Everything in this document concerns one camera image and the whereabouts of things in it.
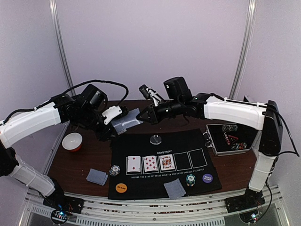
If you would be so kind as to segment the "blue white chip stack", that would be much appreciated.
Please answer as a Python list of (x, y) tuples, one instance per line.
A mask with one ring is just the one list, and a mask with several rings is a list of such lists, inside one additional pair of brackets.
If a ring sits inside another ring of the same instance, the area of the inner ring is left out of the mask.
[(120, 166), (118, 165), (113, 165), (111, 168), (110, 168), (110, 171), (109, 171), (109, 175), (114, 177), (114, 176), (117, 176), (118, 174), (120, 173)]

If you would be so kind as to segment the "clear round dealer button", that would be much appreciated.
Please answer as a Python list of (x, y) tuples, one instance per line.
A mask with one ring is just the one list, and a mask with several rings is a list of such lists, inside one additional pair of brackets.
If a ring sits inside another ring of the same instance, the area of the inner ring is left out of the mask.
[(162, 143), (162, 138), (159, 135), (153, 135), (150, 137), (150, 143), (153, 145), (159, 145)]

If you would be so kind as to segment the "mixed colour chip stack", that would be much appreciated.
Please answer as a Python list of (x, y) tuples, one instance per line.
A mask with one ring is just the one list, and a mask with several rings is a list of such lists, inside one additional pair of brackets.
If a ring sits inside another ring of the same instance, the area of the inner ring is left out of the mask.
[(188, 174), (186, 176), (186, 185), (191, 187), (194, 186), (196, 183), (196, 177), (193, 174)]

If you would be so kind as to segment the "two of diamonds card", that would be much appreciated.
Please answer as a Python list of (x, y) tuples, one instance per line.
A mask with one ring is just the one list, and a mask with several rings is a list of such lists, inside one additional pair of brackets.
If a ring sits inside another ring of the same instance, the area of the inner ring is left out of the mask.
[(141, 172), (141, 157), (128, 156), (127, 157), (127, 172)]

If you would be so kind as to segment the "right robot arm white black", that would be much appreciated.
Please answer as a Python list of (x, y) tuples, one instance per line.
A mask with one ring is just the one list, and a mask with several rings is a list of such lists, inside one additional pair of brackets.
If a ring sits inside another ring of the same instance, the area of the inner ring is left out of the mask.
[(227, 133), (237, 131), (240, 125), (254, 128), (259, 132), (259, 155), (249, 185), (243, 195), (225, 199), (229, 213), (254, 208), (264, 204), (262, 189), (267, 185), (280, 154), (283, 126), (277, 104), (246, 103), (222, 98), (214, 93), (198, 93), (193, 96), (183, 77), (174, 77), (164, 82), (169, 100), (164, 100), (155, 90), (142, 85), (139, 91), (153, 103), (138, 114), (137, 119), (152, 125), (165, 118), (177, 115), (197, 119), (223, 120), (222, 126), (229, 145), (233, 150), (244, 149)]

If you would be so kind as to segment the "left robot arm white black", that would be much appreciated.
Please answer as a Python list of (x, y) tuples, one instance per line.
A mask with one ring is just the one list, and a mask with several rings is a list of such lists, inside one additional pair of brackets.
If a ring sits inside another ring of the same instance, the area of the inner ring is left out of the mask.
[(70, 122), (91, 130), (100, 141), (117, 136), (111, 121), (122, 114), (118, 105), (98, 112), (107, 96), (91, 83), (75, 96), (63, 92), (31, 109), (19, 109), (0, 122), (0, 175), (10, 176), (35, 189), (46, 202), (57, 210), (69, 207), (69, 202), (58, 182), (27, 164), (14, 150), (19, 141), (26, 142), (29, 136), (47, 138), (40, 131)]

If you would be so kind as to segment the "grey playing card deck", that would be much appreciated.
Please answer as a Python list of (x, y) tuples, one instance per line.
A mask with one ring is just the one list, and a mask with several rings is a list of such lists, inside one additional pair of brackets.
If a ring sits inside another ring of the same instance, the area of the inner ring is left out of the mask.
[(120, 119), (113, 119), (111, 121), (117, 134), (120, 135), (127, 131), (131, 127), (138, 126), (143, 123), (143, 121), (138, 120), (136, 117), (140, 113), (139, 108), (133, 109), (128, 112), (128, 114)]

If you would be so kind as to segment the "blue small blind button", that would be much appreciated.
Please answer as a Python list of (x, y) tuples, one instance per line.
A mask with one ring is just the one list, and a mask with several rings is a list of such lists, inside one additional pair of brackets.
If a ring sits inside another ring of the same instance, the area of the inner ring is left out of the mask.
[(203, 180), (203, 182), (206, 183), (206, 184), (212, 183), (212, 181), (213, 181), (213, 176), (212, 176), (211, 174), (209, 174), (209, 173), (206, 173), (206, 174), (204, 174), (204, 175), (202, 176), (202, 180)]

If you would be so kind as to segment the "nine of diamonds card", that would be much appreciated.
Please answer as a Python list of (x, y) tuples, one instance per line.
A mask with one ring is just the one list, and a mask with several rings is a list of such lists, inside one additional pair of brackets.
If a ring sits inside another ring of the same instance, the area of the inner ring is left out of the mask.
[(157, 158), (154, 155), (143, 157), (144, 172), (158, 171)]

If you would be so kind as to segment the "orange big blind button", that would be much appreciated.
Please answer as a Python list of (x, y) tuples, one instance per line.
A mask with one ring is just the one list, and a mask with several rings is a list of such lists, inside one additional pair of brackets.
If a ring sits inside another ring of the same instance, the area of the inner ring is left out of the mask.
[(115, 186), (115, 190), (120, 194), (125, 193), (127, 191), (127, 185), (124, 183), (118, 183)]

